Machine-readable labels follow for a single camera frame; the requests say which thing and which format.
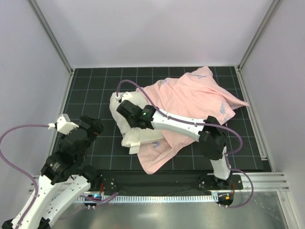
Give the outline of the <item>white pillow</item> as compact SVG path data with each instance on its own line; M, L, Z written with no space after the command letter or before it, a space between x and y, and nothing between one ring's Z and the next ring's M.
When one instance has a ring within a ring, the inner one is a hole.
M149 104L141 92L135 91L130 93L132 94L132 98L130 98L129 101L133 104L139 106L140 108L144 108ZM126 119L116 111L120 103L116 101L115 96L116 92L112 93L110 97L109 109L123 137L121 141L123 147L130 148L130 143L140 142L141 145L144 145L164 139L164 136L160 130L131 128Z

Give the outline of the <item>pink purple printed pillowcase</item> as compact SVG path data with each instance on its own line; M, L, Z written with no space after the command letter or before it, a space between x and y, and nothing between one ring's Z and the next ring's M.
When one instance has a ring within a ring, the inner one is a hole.
M180 78L166 78L143 89L147 102L174 115L206 119L215 117L223 125L235 116L234 110L249 104L220 87L212 71L201 67ZM147 174L153 174L194 140L162 130L164 139L140 147L138 159Z

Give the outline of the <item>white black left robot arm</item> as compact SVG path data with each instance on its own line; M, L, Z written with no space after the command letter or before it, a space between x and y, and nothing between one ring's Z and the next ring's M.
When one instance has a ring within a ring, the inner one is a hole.
M99 189L102 177L92 166L81 165L85 161L86 150L103 132L100 119L82 115L80 120L87 128L72 122L67 114L61 114L55 123L42 125L43 128L55 129L61 138L73 131L82 129L86 136L61 146L58 151L46 159L38 180L17 167L4 155L1 159L10 167L27 176L34 185L34 191L19 214L2 224L3 229L49 229L58 217L82 193Z

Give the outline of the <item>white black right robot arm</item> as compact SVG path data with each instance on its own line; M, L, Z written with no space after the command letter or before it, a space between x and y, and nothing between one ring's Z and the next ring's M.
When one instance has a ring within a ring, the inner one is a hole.
M122 101L116 111L130 127L166 130L198 142L201 154L212 164L215 185L226 189L232 184L232 171L225 157L226 135L215 117L208 116L205 120L188 118L152 105L140 108L128 100Z

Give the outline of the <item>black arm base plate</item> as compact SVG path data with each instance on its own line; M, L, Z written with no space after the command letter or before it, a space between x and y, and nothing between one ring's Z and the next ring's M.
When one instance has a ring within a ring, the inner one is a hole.
M220 181L205 171L161 171L147 175L140 171L102 171L106 194L121 196L196 196L211 192L233 192L243 189L241 177L233 174Z

